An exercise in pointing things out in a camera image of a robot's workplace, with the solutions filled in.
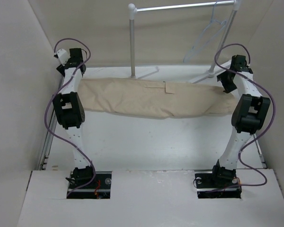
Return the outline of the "beige trousers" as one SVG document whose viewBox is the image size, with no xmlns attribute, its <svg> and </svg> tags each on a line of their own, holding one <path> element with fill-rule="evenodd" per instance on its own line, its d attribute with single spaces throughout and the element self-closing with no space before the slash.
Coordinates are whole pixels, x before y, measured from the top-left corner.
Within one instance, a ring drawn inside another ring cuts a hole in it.
<svg viewBox="0 0 284 227">
<path fill-rule="evenodd" d="M 237 99 L 222 87 L 139 79 L 83 79 L 85 110 L 147 118 L 190 118 L 233 113 Z"/>
</svg>

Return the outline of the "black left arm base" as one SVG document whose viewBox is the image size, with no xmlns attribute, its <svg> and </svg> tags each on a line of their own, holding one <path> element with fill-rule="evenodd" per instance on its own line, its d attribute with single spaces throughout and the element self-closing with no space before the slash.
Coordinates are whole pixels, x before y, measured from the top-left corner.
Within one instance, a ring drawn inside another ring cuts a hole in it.
<svg viewBox="0 0 284 227">
<path fill-rule="evenodd" d="M 112 172 L 96 172 L 96 177 L 90 184 L 76 189 L 78 186 L 85 184 L 89 178 L 76 179 L 71 173 L 70 177 L 66 177 L 68 181 L 67 199 L 110 199 Z"/>
</svg>

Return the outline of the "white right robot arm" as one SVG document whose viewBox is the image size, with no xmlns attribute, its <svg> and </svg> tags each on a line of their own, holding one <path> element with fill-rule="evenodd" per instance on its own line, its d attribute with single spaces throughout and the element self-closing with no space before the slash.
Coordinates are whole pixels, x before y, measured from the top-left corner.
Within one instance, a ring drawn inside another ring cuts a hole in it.
<svg viewBox="0 0 284 227">
<path fill-rule="evenodd" d="M 210 175 L 211 184 L 222 188 L 233 184 L 242 148 L 263 127 L 271 100 L 263 97 L 252 83 L 253 71 L 243 55 L 232 56 L 230 68 L 218 75 L 217 80 L 222 83 L 225 93 L 237 90 L 240 95 L 231 117 L 231 137 Z"/>
</svg>

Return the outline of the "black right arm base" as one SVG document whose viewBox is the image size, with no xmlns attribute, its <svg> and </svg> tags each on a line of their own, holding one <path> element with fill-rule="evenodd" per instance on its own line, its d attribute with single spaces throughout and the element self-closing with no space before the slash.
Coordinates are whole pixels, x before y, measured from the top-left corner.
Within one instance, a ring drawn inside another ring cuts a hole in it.
<svg viewBox="0 0 284 227">
<path fill-rule="evenodd" d="M 240 179 L 214 179 L 211 171 L 197 171 L 193 185 L 199 199 L 240 199 Z"/>
</svg>

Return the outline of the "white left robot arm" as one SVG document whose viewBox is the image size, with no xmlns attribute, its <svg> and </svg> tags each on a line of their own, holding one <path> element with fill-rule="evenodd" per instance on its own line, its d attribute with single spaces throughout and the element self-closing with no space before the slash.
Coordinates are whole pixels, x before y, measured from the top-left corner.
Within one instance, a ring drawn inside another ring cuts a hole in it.
<svg viewBox="0 0 284 227">
<path fill-rule="evenodd" d="M 81 48 L 71 48 L 69 51 L 59 49 L 55 57 L 60 66 L 57 70 L 63 75 L 61 90 L 53 98 L 53 107 L 58 123 L 68 135 L 67 141 L 74 147 L 75 168 L 67 178 L 70 189 L 93 188 L 97 183 L 95 170 L 91 160 L 84 153 L 83 123 L 85 111 L 78 90 L 79 83 L 86 71 Z"/>
</svg>

